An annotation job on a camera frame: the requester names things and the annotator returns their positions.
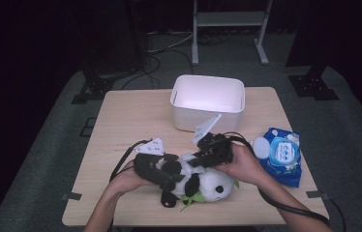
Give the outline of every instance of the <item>person's left hand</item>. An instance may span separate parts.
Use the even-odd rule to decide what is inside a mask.
[[[107,189],[119,192],[120,195],[138,189],[142,186],[155,186],[155,184],[140,178],[134,171],[134,162],[129,161],[122,170],[129,168],[116,175],[108,184]]]

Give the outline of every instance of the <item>blue package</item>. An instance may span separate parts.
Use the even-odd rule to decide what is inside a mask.
[[[269,159],[260,164],[279,183],[298,188],[302,174],[299,133],[270,128],[264,137],[271,149]]]

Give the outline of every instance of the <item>white plastic bin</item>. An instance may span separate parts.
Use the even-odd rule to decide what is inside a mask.
[[[245,108],[245,87],[233,78],[181,75],[175,81],[170,102],[174,125],[179,130],[194,131],[196,126],[221,113],[211,132],[237,131]]]

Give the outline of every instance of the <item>stuffed panda toy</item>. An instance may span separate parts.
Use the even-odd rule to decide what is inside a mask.
[[[174,190],[163,190],[161,203],[164,207],[173,208],[178,200],[186,207],[193,202],[218,201],[229,196],[234,186],[238,187],[238,182],[224,172],[210,167],[190,166],[188,161],[192,159],[196,157],[186,154],[178,160],[157,163],[157,168],[165,173],[185,176],[181,182],[176,183]]]

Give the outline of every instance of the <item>dark background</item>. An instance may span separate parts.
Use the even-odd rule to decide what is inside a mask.
[[[199,9],[259,10],[265,1],[251,3],[200,0]],[[111,73],[138,69],[143,35],[191,30],[192,8],[192,0],[0,1],[0,203],[82,60]],[[275,1],[268,32],[296,29],[287,65],[323,60],[362,102],[362,1]]]

